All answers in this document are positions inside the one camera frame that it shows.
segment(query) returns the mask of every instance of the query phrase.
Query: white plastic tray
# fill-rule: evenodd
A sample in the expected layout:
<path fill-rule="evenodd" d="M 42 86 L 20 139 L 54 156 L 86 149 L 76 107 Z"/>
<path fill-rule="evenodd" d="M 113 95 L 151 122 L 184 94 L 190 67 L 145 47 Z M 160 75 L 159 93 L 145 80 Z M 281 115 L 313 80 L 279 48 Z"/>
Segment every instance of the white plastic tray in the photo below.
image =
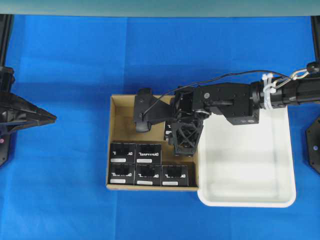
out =
<path fill-rule="evenodd" d="M 198 145 L 200 200 L 208 206 L 285 208 L 296 199 L 287 108 L 260 110 L 259 124 L 204 121 Z"/>

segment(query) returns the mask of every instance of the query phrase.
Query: blue fabric surface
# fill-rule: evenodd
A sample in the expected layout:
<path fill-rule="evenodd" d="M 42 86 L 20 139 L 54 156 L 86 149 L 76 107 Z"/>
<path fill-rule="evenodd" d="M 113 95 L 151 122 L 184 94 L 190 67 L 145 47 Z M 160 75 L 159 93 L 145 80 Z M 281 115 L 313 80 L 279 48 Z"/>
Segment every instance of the blue fabric surface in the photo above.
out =
<path fill-rule="evenodd" d="M 207 207 L 195 192 L 105 187 L 111 94 L 159 94 L 253 69 L 289 74 L 313 60 L 308 17 L 16 16 L 12 91 L 58 120 L 20 131 L 0 168 L 0 239 L 320 239 L 320 176 L 306 164 L 304 134 L 316 104 L 289 108 L 297 197 L 288 208 Z"/>

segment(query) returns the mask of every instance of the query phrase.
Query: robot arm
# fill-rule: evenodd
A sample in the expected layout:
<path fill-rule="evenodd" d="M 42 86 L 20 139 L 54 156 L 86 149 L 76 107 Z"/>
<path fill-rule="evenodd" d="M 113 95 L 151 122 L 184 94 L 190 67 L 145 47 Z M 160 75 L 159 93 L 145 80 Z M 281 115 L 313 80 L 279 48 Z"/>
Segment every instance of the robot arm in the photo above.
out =
<path fill-rule="evenodd" d="M 211 114 L 224 115 L 232 125 L 258 124 L 260 109 L 320 103 L 319 72 L 320 64 L 312 62 L 290 77 L 264 74 L 263 80 L 251 84 L 180 87 L 174 90 L 170 104 L 154 97 L 150 88 L 143 88 L 134 101 L 136 131 L 148 132 L 152 125 L 168 122 L 172 131 L 169 144 L 174 145 L 174 153 L 191 156 L 197 150 L 204 120 Z"/>

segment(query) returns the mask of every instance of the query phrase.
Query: open cardboard box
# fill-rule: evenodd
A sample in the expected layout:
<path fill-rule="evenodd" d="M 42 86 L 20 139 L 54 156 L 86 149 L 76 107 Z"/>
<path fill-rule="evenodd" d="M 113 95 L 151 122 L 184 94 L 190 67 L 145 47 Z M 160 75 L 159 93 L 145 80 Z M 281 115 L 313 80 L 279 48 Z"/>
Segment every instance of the open cardboard box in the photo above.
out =
<path fill-rule="evenodd" d="M 165 96 L 162 101 L 169 103 L 173 96 Z M 112 95 L 110 98 L 109 138 L 106 169 L 106 186 L 111 190 L 161 190 L 161 191 L 197 191 L 198 190 L 198 154 L 193 157 L 175 156 L 174 147 L 164 140 L 165 123 L 153 125 L 151 131 L 136 132 L 133 122 L 135 95 Z M 150 143 L 161 144 L 162 165 L 187 165 L 189 186 L 143 186 L 109 184 L 110 143 Z"/>

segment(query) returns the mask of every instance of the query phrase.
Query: wire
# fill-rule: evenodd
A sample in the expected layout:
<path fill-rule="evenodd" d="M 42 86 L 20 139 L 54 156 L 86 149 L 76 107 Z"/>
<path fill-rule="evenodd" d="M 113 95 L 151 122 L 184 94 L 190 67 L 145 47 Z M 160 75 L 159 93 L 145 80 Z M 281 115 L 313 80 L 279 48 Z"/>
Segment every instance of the wire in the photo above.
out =
<path fill-rule="evenodd" d="M 210 80 L 196 81 L 196 82 L 190 83 L 190 84 L 188 84 L 188 85 L 185 85 L 185 86 L 178 87 L 178 88 L 175 88 L 175 89 L 173 89 L 173 90 L 167 91 L 166 93 L 162 94 L 153 104 L 151 104 L 151 105 L 144 111 L 142 117 L 145 116 L 164 96 L 166 96 L 166 95 L 168 95 L 168 94 L 171 94 L 171 93 L 174 93 L 175 91 L 178 91 L 178 90 L 181 90 L 181 89 L 185 89 L 185 88 L 188 88 L 188 87 L 191 87 L 191 86 L 194 86 L 194 85 L 212 83 L 212 82 L 214 82 L 214 81 L 223 79 L 223 78 L 228 77 L 228 76 L 237 76 L 237 75 L 251 74 L 251 73 L 271 73 L 271 74 L 275 74 L 275 75 L 278 75 L 278 76 L 283 77 L 283 78 L 291 79 L 290 77 L 288 77 L 288 76 L 286 76 L 286 75 L 283 75 L 282 73 L 279 73 L 279 72 L 276 72 L 276 71 L 269 71 L 269 70 L 250 70 L 250 71 L 243 71 L 243 72 L 237 72 L 237 73 L 226 73 L 226 74 L 224 74 L 224 75 L 217 76 L 217 77 L 212 78 L 212 79 L 210 79 Z"/>
<path fill-rule="evenodd" d="M 309 75 L 309 72 L 307 71 L 306 68 L 303 69 L 299 69 L 294 71 L 293 73 L 291 73 L 290 77 L 288 79 L 284 79 L 279 85 L 276 85 L 274 88 L 275 89 L 279 89 L 282 88 L 284 85 L 286 85 L 287 83 L 289 83 L 291 80 L 297 80 L 297 79 L 303 79 L 304 77 L 306 77 L 307 75 Z M 277 79 L 276 81 L 274 81 L 274 84 L 277 84 L 279 81 L 279 79 Z"/>

